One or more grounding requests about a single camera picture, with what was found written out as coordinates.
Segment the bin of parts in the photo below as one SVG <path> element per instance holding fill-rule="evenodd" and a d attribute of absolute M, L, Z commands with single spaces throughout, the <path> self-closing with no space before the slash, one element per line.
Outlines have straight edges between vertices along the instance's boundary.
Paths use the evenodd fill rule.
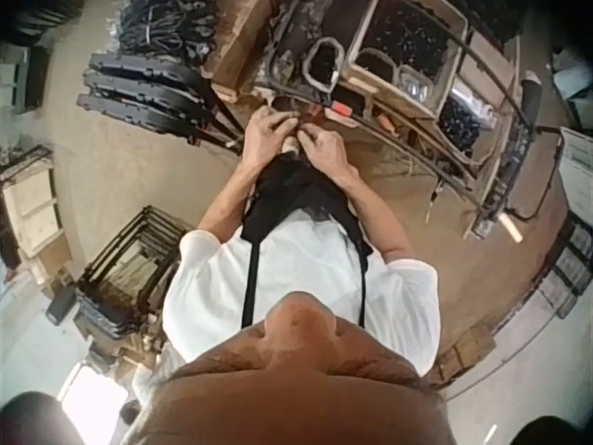
<path fill-rule="evenodd" d="M 425 13 L 465 40 L 467 19 L 444 0 L 372 0 L 343 76 L 409 118 L 434 120 L 453 84 L 461 48 Z"/>

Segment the black apron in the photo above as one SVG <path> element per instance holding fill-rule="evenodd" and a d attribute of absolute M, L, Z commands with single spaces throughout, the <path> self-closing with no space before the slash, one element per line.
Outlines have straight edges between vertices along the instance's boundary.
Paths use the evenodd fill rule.
<path fill-rule="evenodd" d="M 346 194 L 327 176 L 293 154 L 276 157 L 259 176 L 241 237 L 251 243 L 251 258 L 241 328 L 253 324 L 261 242 L 295 210 L 313 210 L 332 216 L 344 227 L 360 258 L 361 296 L 359 326 L 364 328 L 366 280 L 371 246 L 365 241 L 359 220 L 350 211 Z"/>

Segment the white t-shirt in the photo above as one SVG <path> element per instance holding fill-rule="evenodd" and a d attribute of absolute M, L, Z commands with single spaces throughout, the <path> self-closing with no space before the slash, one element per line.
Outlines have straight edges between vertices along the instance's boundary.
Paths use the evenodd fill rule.
<path fill-rule="evenodd" d="M 241 230 L 223 245 L 199 230 L 181 242 L 182 261 L 165 298 L 163 325 L 187 362 L 241 329 L 251 252 Z M 385 264 L 375 250 L 366 280 L 367 332 L 425 375 L 440 337 L 435 268 L 416 260 Z M 337 222 L 315 222 L 303 210 L 261 244 L 253 323 L 295 291 L 309 292 L 335 315 L 358 323 L 359 256 Z"/>

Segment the window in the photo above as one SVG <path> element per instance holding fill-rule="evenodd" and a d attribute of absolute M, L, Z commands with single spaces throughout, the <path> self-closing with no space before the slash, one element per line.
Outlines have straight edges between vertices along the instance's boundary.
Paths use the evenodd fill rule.
<path fill-rule="evenodd" d="M 85 445 L 108 445 L 128 392 L 112 379 L 78 365 L 58 398 Z"/>

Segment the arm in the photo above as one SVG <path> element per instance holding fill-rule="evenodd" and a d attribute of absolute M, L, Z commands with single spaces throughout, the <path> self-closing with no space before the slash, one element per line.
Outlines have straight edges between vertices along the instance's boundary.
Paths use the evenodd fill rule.
<path fill-rule="evenodd" d="M 231 239 L 241 225 L 249 191 L 258 176 L 258 169 L 239 162 L 231 179 L 214 198 L 197 228 L 210 232 L 221 243 Z"/>
<path fill-rule="evenodd" d="M 298 132 L 298 139 L 310 162 L 348 195 L 369 241 L 379 250 L 384 261 L 413 258 L 411 242 L 396 214 L 348 164 L 342 137 L 311 124 L 303 129 L 305 131 Z"/>
<path fill-rule="evenodd" d="M 404 227 L 374 190 L 355 174 L 337 179 L 335 183 L 352 201 L 369 241 L 379 250 L 385 262 L 413 258 L 413 247 Z"/>
<path fill-rule="evenodd" d="M 210 232 L 221 243 L 231 239 L 241 225 L 251 187 L 270 161 L 280 153 L 284 139 L 297 127 L 295 113 L 276 113 L 262 107 L 256 111 L 246 129 L 243 157 L 231 179 L 214 198 L 199 230 Z"/>

